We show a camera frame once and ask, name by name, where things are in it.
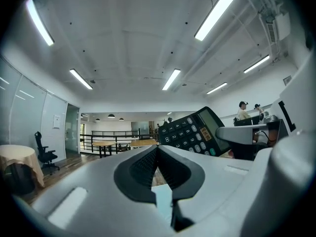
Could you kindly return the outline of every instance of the calculator display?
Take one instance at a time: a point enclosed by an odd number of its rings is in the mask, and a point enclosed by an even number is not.
[[[204,110],[199,113],[200,117],[206,124],[207,128],[210,130],[212,134],[215,135],[216,129],[219,128],[218,124],[215,122],[214,118],[210,115],[208,110]],[[226,141],[218,139],[216,136],[214,136],[214,139],[216,140],[219,148],[221,150],[224,150],[225,148],[229,147],[229,144]]]

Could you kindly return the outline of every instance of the air vent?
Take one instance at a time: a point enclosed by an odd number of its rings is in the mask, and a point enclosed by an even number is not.
[[[272,43],[275,43],[277,41],[277,27],[275,20],[272,23],[267,23],[267,26],[270,35],[270,40]]]

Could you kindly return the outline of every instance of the wooden table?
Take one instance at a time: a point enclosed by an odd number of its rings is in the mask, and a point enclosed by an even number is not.
[[[110,155],[112,155],[112,145],[115,145],[115,144],[116,144],[115,141],[94,141],[92,143],[92,145],[99,147],[100,158],[102,158],[101,147],[103,147],[104,157],[106,157],[105,147],[109,147]]]
[[[33,148],[20,145],[0,146],[0,169],[4,172],[6,167],[13,163],[25,164],[30,167],[37,182],[44,187],[44,175]]]
[[[132,140],[130,143],[131,148],[151,146],[151,145],[158,145],[158,142],[154,139],[149,139],[149,140]]]

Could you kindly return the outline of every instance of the wooden floor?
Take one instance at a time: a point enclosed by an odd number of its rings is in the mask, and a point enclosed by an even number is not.
[[[56,163],[57,166],[60,167],[60,170],[54,170],[53,174],[49,174],[48,169],[44,169],[44,183],[45,187],[36,187],[34,192],[31,194],[27,194],[26,196],[22,196],[21,198],[26,201],[28,204],[32,204],[39,195],[41,195],[46,189],[53,186],[55,183],[75,171],[77,168],[85,165],[88,162],[94,161],[98,159],[99,156],[97,155],[90,155],[90,154],[67,154],[67,159],[61,160]],[[153,184],[152,186],[158,186],[166,184],[162,174],[160,173],[159,169],[156,170],[154,178],[153,178]]]

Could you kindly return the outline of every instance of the black office chair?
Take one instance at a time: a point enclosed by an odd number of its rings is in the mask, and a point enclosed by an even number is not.
[[[38,150],[39,150],[38,158],[39,158],[40,162],[44,163],[44,165],[42,166],[42,169],[49,168],[50,175],[52,175],[51,168],[57,168],[58,170],[60,170],[60,168],[58,166],[55,166],[55,164],[51,162],[52,160],[54,160],[58,157],[57,155],[53,154],[53,152],[55,152],[56,150],[51,150],[51,151],[45,152],[46,148],[48,148],[48,146],[43,147],[41,145],[41,141],[40,141],[41,140],[41,133],[37,132],[34,135],[35,135],[36,143],[38,145]]]

